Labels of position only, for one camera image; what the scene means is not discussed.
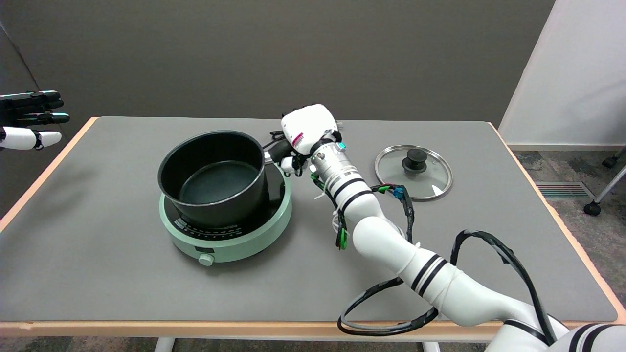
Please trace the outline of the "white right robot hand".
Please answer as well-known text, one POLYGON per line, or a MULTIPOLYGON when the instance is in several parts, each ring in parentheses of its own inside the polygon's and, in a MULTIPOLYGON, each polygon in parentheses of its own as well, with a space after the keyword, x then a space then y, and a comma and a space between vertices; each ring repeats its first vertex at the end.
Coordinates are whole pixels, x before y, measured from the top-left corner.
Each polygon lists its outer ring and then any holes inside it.
POLYGON ((331 112, 316 103, 284 114, 282 131, 264 151, 264 164, 274 164, 284 174, 302 176, 307 162, 327 143, 341 143, 342 136, 331 112))

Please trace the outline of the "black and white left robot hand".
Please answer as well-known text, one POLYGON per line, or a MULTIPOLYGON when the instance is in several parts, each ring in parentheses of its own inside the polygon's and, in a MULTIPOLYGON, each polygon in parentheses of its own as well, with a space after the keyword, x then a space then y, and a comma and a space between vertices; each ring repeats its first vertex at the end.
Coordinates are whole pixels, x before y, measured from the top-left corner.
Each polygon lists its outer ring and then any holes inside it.
POLYGON ((61 132, 34 130, 33 126, 60 125, 69 114, 56 113, 64 105, 56 90, 2 94, 0 98, 1 149, 41 150, 61 141, 61 132))

